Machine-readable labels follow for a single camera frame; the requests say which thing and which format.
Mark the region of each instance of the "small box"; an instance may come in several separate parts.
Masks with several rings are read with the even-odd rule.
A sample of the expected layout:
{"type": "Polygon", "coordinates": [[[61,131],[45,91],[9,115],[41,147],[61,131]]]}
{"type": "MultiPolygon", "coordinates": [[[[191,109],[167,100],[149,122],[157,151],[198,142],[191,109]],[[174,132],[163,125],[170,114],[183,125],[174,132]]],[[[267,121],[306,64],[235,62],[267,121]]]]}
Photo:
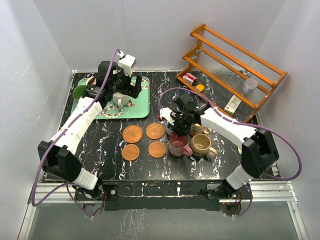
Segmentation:
{"type": "Polygon", "coordinates": [[[202,84],[198,84],[195,88],[198,89],[200,93],[205,90],[205,86],[203,86],[202,84]]]}
{"type": "Polygon", "coordinates": [[[197,77],[193,76],[190,72],[183,75],[182,78],[184,80],[186,80],[188,83],[190,83],[191,85],[193,85],[196,82],[196,80],[198,79],[197,77]]]}
{"type": "Polygon", "coordinates": [[[227,112],[230,116],[233,116],[240,103],[241,100],[233,95],[228,104],[225,106],[224,111],[227,112]]]}

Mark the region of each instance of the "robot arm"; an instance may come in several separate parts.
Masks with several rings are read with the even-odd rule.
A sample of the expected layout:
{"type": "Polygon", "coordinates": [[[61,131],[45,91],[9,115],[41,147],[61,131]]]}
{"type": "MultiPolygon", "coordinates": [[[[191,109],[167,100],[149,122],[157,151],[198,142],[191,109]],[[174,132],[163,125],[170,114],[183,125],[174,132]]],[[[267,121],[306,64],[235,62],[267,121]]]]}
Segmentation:
{"type": "Polygon", "coordinates": [[[137,76],[135,85],[131,85],[132,67],[136,63],[136,58],[130,55],[119,54],[119,64],[112,63],[111,74],[97,101],[90,107],[101,89],[109,67],[109,61],[102,61],[98,66],[98,74],[95,79],[96,85],[88,84],[82,97],[79,99],[77,107],[49,142],[42,141],[38,146],[40,159],[44,156],[51,143],[56,140],[62,132],[66,131],[58,139],[55,145],[46,156],[42,169],[44,172],[54,175],[60,179],[74,183],[80,187],[80,191],[85,191],[88,195],[99,196],[102,180],[85,170],[79,160],[75,157],[77,147],[82,137],[86,133],[97,115],[101,113],[106,104],[112,100],[114,93],[122,93],[133,98],[137,98],[141,92],[142,77],[137,76]]]}
{"type": "Polygon", "coordinates": [[[235,119],[216,111],[205,101],[195,102],[188,94],[174,101],[181,112],[169,108],[160,110],[160,117],[168,121],[168,128],[179,135],[188,135],[192,124],[198,123],[221,134],[242,150],[241,165],[222,181],[217,193],[231,198],[243,185],[259,178],[279,159],[272,134],[263,129],[236,125],[235,119]]]}

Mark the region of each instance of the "green cup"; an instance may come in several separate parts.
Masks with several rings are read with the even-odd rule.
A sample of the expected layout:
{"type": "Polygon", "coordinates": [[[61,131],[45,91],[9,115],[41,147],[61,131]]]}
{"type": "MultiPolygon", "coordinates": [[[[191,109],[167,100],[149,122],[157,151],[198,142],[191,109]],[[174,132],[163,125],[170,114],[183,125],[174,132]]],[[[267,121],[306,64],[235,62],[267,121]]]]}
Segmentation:
{"type": "Polygon", "coordinates": [[[79,102],[79,99],[81,98],[81,95],[85,91],[86,87],[87,85],[79,85],[73,90],[72,96],[77,103],[79,102]]]}

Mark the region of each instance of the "dish rack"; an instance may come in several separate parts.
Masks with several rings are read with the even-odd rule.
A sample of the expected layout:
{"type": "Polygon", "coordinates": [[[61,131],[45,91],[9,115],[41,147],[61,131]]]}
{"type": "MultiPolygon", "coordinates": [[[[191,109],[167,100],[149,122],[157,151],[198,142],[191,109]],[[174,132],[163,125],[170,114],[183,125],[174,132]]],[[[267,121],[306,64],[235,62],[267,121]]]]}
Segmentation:
{"type": "MultiPolygon", "coordinates": [[[[226,89],[231,97],[232,95],[237,96],[249,107],[249,113],[247,112],[243,117],[245,123],[261,109],[288,74],[213,31],[205,24],[194,28],[190,35],[197,39],[197,43],[193,49],[183,55],[182,58],[189,65],[176,76],[177,79],[190,90],[206,95],[212,89],[206,89],[200,93],[193,85],[183,79],[183,76],[188,72],[200,71],[208,79],[215,81],[217,87],[226,89]],[[243,91],[245,81],[248,78],[258,82],[258,86],[252,94],[246,94],[243,91]]],[[[219,106],[212,103],[221,112],[228,115],[222,109],[227,104],[219,106]]]]}

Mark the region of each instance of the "white wall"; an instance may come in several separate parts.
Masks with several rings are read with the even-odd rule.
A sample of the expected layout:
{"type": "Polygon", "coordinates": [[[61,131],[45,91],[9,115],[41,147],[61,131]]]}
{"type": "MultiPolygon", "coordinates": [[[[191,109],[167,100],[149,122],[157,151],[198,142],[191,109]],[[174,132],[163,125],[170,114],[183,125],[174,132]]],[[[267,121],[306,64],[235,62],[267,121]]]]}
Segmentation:
{"type": "MultiPolygon", "coordinates": [[[[301,154],[302,173],[292,185],[311,240],[319,239],[320,223],[319,23],[318,0],[287,0],[258,52],[289,73],[261,114],[264,124],[287,136],[301,154]]],[[[276,143],[279,171],[292,176],[298,168],[296,157],[283,142],[276,143]]]]}
{"type": "Polygon", "coordinates": [[[71,70],[32,0],[0,2],[0,239],[17,239],[71,70]]]}
{"type": "Polygon", "coordinates": [[[114,48],[137,57],[140,70],[184,68],[207,26],[256,53],[284,0],[34,0],[72,70],[97,71],[114,48]]]}

